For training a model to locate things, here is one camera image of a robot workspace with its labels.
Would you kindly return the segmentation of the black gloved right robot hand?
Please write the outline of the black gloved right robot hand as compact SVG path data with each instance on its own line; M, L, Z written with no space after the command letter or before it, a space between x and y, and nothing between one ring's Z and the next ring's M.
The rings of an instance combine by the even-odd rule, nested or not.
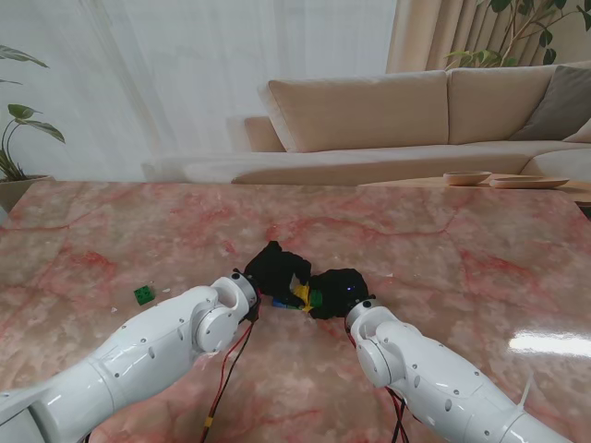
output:
M356 269L329 269L311 276L308 283L312 303L308 313L315 319L346 317L359 303L375 298Z

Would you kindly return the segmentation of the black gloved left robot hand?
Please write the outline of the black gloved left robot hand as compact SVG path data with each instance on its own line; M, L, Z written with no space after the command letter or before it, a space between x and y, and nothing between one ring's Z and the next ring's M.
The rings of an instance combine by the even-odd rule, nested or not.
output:
M301 307L304 301L293 294L292 279L306 284L311 275L311 263L294 253L284 251L277 241L270 241L245 267L259 291L284 305Z

